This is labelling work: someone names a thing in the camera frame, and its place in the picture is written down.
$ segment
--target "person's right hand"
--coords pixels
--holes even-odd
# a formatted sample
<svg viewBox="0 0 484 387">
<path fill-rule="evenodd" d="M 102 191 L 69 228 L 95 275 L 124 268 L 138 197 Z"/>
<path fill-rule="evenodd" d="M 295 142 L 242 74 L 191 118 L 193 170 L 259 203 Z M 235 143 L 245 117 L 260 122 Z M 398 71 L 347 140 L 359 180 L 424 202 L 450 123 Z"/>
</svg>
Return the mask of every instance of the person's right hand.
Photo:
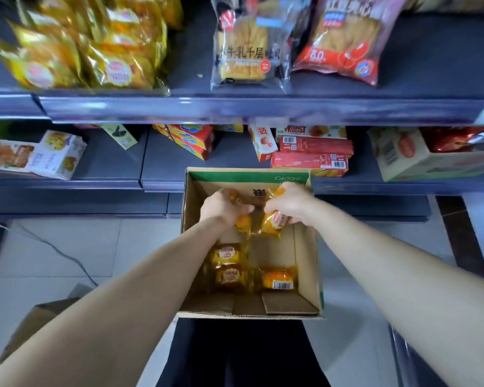
<svg viewBox="0 0 484 387">
<path fill-rule="evenodd" d="M 294 182 L 284 182 L 280 187 L 283 187 L 285 192 L 267 201 L 264 212 L 279 211 L 281 214 L 291 217 L 290 224 L 302 222 L 305 225 L 312 225 L 310 212 L 315 209 L 313 205 L 316 204 L 317 199 L 307 188 Z"/>
</svg>

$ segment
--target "tile floor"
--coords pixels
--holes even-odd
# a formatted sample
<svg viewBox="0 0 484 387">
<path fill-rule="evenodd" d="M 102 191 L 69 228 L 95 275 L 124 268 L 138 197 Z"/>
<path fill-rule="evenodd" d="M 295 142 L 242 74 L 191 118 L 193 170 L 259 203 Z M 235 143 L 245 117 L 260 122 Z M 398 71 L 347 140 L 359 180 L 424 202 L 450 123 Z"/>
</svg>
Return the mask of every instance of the tile floor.
<svg viewBox="0 0 484 387">
<path fill-rule="evenodd" d="M 426 223 L 371 223 L 379 230 L 454 263 L 441 215 Z M 28 219 L 19 222 L 80 259 L 102 284 L 126 272 L 149 252 L 179 234 L 180 221 L 135 219 Z M 322 261 L 325 320 L 305 322 L 319 363 L 333 387 L 397 387 L 387 322 L 324 243 Z M 32 306 L 66 298 L 78 284 L 89 285 L 70 261 L 34 240 L 9 233 L 0 249 L 0 352 Z M 138 382 L 154 387 L 174 334 L 171 324 Z"/>
</svg>

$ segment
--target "open cardboard box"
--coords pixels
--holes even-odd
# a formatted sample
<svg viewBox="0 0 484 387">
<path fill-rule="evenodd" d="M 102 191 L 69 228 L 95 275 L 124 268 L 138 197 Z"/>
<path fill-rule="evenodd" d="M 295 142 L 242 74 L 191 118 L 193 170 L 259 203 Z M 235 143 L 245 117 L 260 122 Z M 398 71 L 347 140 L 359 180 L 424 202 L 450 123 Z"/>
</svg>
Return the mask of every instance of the open cardboard box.
<svg viewBox="0 0 484 387">
<path fill-rule="evenodd" d="M 234 188 L 245 202 L 262 207 L 267 188 L 276 189 L 285 181 L 309 187 L 310 175 L 308 171 L 284 169 L 187 168 L 181 232 L 199 221 L 204 200 L 217 190 Z M 178 315 L 192 318 L 322 318 L 323 286 L 313 228 L 297 223 L 285 226 L 281 239 L 251 237 L 249 263 L 251 266 L 296 265 L 297 291 L 206 293 L 204 275 L 200 270 Z"/>
</svg>

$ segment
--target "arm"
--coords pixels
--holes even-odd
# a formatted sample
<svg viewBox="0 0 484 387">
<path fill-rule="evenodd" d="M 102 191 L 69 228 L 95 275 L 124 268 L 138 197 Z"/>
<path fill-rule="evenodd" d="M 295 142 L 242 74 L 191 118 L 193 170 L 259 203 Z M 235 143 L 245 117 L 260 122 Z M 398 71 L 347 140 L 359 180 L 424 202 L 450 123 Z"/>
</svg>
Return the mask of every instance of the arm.
<svg viewBox="0 0 484 387">
<path fill-rule="evenodd" d="M 451 387 L 484 387 L 484 279 L 284 183 L 279 210 L 321 234 L 384 317 Z"/>
<path fill-rule="evenodd" d="M 208 250 L 250 205 L 227 190 L 201 221 L 125 275 L 79 300 L 0 365 L 0 387 L 130 387 L 179 310 Z"/>
</svg>

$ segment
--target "hand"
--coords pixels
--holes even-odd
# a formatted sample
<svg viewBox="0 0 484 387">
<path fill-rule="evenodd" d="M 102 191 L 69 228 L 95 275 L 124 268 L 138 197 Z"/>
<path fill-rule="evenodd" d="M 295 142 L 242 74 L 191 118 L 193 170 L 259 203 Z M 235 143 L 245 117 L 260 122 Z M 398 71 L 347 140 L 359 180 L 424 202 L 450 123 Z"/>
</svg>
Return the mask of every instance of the hand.
<svg viewBox="0 0 484 387">
<path fill-rule="evenodd" d="M 284 182 L 280 187 L 283 187 L 285 192 L 267 201 L 264 208 L 265 213 L 279 211 L 281 214 L 291 217 L 290 224 L 302 222 L 305 225 L 312 225 L 310 213 L 315 211 L 314 206 L 318 200 L 307 188 L 297 183 Z"/>
<path fill-rule="evenodd" d="M 240 216 L 250 214 L 253 210 L 253 205 L 233 205 L 230 191 L 222 189 L 204 200 L 200 221 L 211 217 L 220 217 L 226 222 L 226 225 L 233 227 Z"/>
</svg>

